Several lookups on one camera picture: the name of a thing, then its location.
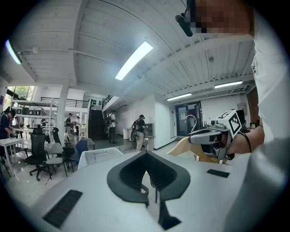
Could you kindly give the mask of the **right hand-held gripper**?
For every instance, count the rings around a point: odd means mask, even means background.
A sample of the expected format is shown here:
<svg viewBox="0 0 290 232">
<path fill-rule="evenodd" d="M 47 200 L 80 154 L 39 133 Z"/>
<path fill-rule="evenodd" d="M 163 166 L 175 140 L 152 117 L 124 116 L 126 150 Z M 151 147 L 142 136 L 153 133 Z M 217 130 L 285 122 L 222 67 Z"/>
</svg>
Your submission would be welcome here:
<svg viewBox="0 0 290 232">
<path fill-rule="evenodd" d="M 194 131 L 188 141 L 194 145 L 212 145 L 212 153 L 218 160 L 230 160 L 234 155 L 228 156 L 227 148 L 222 147 L 222 134 L 231 136 L 233 139 L 242 128 L 236 110 L 222 113 L 211 121 L 209 129 Z"/>
</svg>

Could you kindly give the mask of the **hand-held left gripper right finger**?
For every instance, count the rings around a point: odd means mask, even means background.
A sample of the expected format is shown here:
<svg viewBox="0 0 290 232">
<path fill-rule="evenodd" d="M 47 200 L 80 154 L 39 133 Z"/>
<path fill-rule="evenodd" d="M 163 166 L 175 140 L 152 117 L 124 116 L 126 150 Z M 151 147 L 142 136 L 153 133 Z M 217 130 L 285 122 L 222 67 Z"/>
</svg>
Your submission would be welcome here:
<svg viewBox="0 0 290 232">
<path fill-rule="evenodd" d="M 149 174 L 151 185 L 159 193 L 159 225 L 168 230 L 181 221 L 171 216 L 166 202 L 181 198 L 190 184 L 189 172 L 151 151 L 145 153 L 146 172 Z"/>
</svg>

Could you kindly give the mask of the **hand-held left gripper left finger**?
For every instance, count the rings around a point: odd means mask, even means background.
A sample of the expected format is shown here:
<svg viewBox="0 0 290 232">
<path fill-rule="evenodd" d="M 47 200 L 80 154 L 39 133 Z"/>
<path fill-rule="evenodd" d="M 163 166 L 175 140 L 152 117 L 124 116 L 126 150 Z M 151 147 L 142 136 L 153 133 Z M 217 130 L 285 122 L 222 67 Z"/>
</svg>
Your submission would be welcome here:
<svg viewBox="0 0 290 232">
<path fill-rule="evenodd" d="M 107 174 L 109 189 L 129 203 L 149 205 L 148 191 L 142 193 L 142 180 L 146 172 L 147 152 L 142 151 L 115 165 Z"/>
</svg>

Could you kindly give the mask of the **person's right hand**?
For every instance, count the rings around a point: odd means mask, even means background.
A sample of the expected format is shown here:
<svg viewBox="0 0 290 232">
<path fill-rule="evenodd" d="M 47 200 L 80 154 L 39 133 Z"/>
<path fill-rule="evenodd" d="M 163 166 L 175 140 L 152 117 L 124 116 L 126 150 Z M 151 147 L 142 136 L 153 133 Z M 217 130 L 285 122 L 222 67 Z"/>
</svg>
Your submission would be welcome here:
<svg viewBox="0 0 290 232">
<path fill-rule="evenodd" d="M 228 136 L 226 134 L 222 134 L 222 147 L 227 148 L 227 152 L 229 154 L 234 153 L 234 146 L 233 146 L 234 139 L 231 136 Z"/>
</svg>

